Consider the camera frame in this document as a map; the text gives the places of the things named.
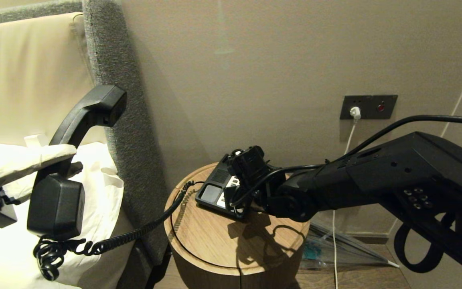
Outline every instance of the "wooden tabletop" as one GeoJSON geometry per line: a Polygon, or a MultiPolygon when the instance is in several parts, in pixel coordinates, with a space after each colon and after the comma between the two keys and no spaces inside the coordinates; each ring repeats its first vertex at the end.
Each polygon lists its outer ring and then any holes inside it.
{"type": "MultiPolygon", "coordinates": [[[[195,170],[172,191],[165,208],[187,181],[205,181],[216,163],[195,170]]],[[[172,249],[183,259],[221,275],[251,275],[277,267],[295,252],[308,234],[309,222],[297,223],[252,212],[239,222],[201,208],[191,187],[182,204],[164,222],[172,249]]]]}

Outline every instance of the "black cable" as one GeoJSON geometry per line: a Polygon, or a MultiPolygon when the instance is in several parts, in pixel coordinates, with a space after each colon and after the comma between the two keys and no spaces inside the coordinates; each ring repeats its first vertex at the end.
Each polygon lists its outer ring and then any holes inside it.
{"type": "Polygon", "coordinates": [[[398,128],[399,126],[403,126],[406,123],[410,123],[413,121],[443,121],[443,122],[456,122],[456,123],[462,123],[462,116],[448,116],[448,115],[414,115],[410,117],[403,118],[399,121],[396,121],[392,123],[391,125],[383,128],[380,130],[378,133],[375,135],[372,135],[369,139],[365,140],[363,143],[361,143],[359,146],[356,148],[353,148],[350,150],[348,153],[345,155],[339,157],[336,159],[336,161],[344,159],[346,157],[349,157],[360,150],[363,150],[366,148],[369,144],[373,143],[383,135],[391,132],[391,130],[394,130],[395,128],[398,128]]]}
{"type": "Polygon", "coordinates": [[[260,185],[262,185],[263,183],[268,181],[270,178],[272,178],[276,174],[289,173],[289,172],[294,172],[294,171],[299,171],[299,170],[312,170],[312,169],[317,169],[317,168],[322,167],[322,166],[323,165],[296,166],[296,167],[287,167],[287,168],[282,168],[282,169],[279,169],[279,170],[272,171],[268,175],[264,176],[262,179],[257,181],[257,183],[251,189],[249,189],[249,191],[245,192],[245,194],[242,194],[240,199],[237,199],[235,201],[234,199],[235,199],[236,195],[233,196],[233,198],[229,202],[229,205],[231,207],[236,207],[236,206],[240,205],[241,203],[243,203],[245,201],[245,199],[247,199],[247,197],[249,195],[251,195],[255,190],[257,190],[260,185]]]}
{"type": "Polygon", "coordinates": [[[99,241],[97,243],[93,243],[92,241],[88,241],[85,244],[85,247],[81,251],[77,251],[77,247],[82,243],[86,242],[85,238],[80,240],[67,240],[67,241],[55,241],[49,238],[48,236],[41,236],[40,240],[38,241],[37,245],[33,249],[33,256],[37,259],[38,267],[42,273],[42,276],[49,281],[54,281],[59,276],[58,268],[64,262],[64,255],[67,251],[71,251],[74,254],[78,255],[85,255],[85,256],[93,256],[93,255],[100,255],[105,252],[108,252],[112,249],[115,249],[121,245],[127,244],[131,241],[134,241],[138,238],[141,238],[143,235],[151,232],[155,229],[158,225],[163,223],[172,213],[178,208],[180,203],[183,201],[186,192],[188,189],[196,185],[197,183],[204,183],[203,181],[188,181],[185,183],[181,192],[179,193],[176,200],[172,203],[172,205],[163,212],[158,218],[154,221],[143,225],[141,228],[133,230],[131,232],[127,232],[126,234],[121,234],[119,236],[115,236],[113,238],[108,238],[103,241],[99,241]]]}

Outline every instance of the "black telephone handset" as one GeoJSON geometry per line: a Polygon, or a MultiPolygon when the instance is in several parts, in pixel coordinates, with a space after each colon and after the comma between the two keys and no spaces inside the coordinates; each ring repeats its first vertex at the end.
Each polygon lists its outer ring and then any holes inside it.
{"type": "MultiPolygon", "coordinates": [[[[126,109],[126,92],[115,85],[98,85],[69,112],[49,145],[78,147],[92,126],[112,127],[126,109]]],[[[85,191],[68,178],[72,158],[37,172],[28,212],[28,230],[64,241],[81,233],[85,191]]]]}

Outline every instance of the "gray upholstered headboard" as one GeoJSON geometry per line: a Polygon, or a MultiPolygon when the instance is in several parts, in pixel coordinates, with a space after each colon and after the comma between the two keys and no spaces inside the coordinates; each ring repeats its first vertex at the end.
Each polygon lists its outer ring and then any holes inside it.
{"type": "MultiPolygon", "coordinates": [[[[140,227],[163,211],[168,190],[147,112],[143,85],[121,7],[112,0],[61,0],[0,10],[0,22],[83,11],[96,84],[116,84],[128,93],[125,114],[106,130],[108,148],[124,181],[123,208],[140,227]]],[[[160,226],[143,240],[145,258],[161,263],[167,238],[160,226]]]]}

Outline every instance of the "black robotic arm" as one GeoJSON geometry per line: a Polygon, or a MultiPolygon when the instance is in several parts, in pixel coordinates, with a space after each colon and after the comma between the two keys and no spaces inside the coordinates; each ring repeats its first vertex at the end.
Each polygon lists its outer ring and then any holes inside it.
{"type": "Polygon", "coordinates": [[[231,207],[257,205],[280,218],[308,221],[323,210],[380,204],[403,222],[394,245],[409,269],[434,269],[443,253],[462,265],[462,148],[443,138],[415,132],[374,148],[369,143],[414,120],[462,122],[461,117],[416,116],[394,123],[349,154],[324,165],[273,169],[260,147],[231,154],[227,160],[240,187],[227,199],[231,207]],[[286,179],[285,172],[294,172],[286,179]],[[441,220],[436,216],[445,214],[441,220]],[[455,221],[455,230],[451,229],[455,221]],[[413,229],[431,242],[418,264],[405,257],[407,233],[413,229]]]}

